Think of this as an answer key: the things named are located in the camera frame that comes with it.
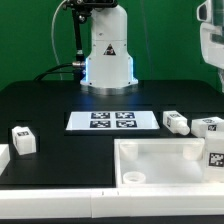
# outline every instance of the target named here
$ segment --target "black tabletop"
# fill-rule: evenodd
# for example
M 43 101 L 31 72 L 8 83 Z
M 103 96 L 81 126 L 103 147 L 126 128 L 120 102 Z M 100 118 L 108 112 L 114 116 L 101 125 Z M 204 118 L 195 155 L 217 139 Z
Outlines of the black tabletop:
M 138 91 L 120 96 L 82 92 L 80 85 L 72 81 L 23 81 L 0 92 L 0 105 L 0 143 L 9 144 L 11 157 L 0 177 L 2 190 L 113 188 L 115 138 L 182 138 L 162 125 L 163 111 L 168 110 L 181 113 L 188 118 L 189 125 L 192 119 L 213 116 L 224 119 L 224 95 L 204 82 L 187 80 L 145 81 Z M 160 129 L 67 132 L 72 111 L 153 111 Z M 31 129 L 36 136 L 37 153 L 18 155 L 11 136 L 16 126 Z M 223 216 L 214 217 L 216 223 L 223 221 Z M 41 223 L 202 223 L 202 220 L 210 224 L 213 217 L 66 219 Z

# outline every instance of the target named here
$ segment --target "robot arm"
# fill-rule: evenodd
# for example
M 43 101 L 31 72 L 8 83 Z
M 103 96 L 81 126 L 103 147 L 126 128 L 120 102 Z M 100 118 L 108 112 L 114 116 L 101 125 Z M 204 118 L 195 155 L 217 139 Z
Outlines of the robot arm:
M 117 0 L 68 0 L 72 9 L 77 46 L 73 66 L 85 68 L 82 89 L 104 95 L 135 91 L 138 80 L 133 76 L 133 59 L 127 52 L 127 13 Z M 85 58 L 79 25 L 92 17 L 92 51 Z
M 197 9 L 201 50 L 206 63 L 219 68 L 224 92 L 224 1 L 207 0 Z
M 63 8 L 72 9 L 72 17 L 74 23 L 74 32 L 76 39 L 76 62 L 73 62 L 73 67 L 81 69 L 81 79 L 85 76 L 85 56 L 82 48 L 82 39 L 80 33 L 80 24 L 84 24 L 87 18 L 92 15 L 94 8 L 114 8 L 117 6 L 117 0 L 67 0 Z

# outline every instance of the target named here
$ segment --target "warning triangle label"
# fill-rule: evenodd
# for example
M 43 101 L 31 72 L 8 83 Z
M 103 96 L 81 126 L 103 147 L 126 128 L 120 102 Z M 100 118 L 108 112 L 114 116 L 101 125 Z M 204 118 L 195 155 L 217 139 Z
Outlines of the warning triangle label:
M 109 56 L 115 56 L 116 55 L 116 53 L 115 53 L 111 44 L 108 46 L 108 48 L 104 52 L 104 55 L 109 55 Z

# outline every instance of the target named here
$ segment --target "qr-like code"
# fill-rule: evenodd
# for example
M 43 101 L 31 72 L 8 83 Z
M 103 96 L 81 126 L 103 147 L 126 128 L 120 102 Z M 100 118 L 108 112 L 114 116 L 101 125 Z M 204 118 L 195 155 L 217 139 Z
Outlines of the qr-like code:
M 27 131 L 24 131 L 24 132 L 18 132 L 17 135 L 18 135 L 18 136 L 27 136 L 27 135 L 29 135 L 29 132 L 27 132 Z
M 210 153 L 209 166 L 224 168 L 224 154 Z
M 214 123 L 215 121 L 213 121 L 212 119 L 204 119 L 203 120 L 206 124 L 212 124 Z
M 179 114 L 170 114 L 170 117 L 177 118 L 177 117 L 180 117 L 180 115 Z
M 91 119 L 110 119 L 110 113 L 107 112 L 91 113 Z
M 137 128 L 137 122 L 135 120 L 116 121 L 117 128 Z
M 115 113 L 117 119 L 133 119 L 135 114 L 133 112 L 117 112 Z
M 110 128 L 110 121 L 91 121 L 90 128 Z
M 208 126 L 208 130 L 209 131 L 216 131 L 216 129 L 217 129 L 217 125 L 216 124 Z

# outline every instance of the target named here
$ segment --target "green backdrop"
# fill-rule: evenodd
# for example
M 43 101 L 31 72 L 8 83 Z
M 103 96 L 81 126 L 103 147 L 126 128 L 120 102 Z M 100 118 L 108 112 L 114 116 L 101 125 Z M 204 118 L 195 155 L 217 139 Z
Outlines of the green backdrop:
M 32 80 L 56 65 L 51 21 L 60 0 L 0 1 L 0 89 Z M 203 0 L 119 0 L 128 12 L 128 49 L 139 80 L 202 80 L 216 89 L 217 69 L 204 63 L 196 8 Z M 82 26 L 85 54 L 90 52 L 90 23 Z M 75 60 L 70 10 L 60 11 L 55 41 L 61 63 Z

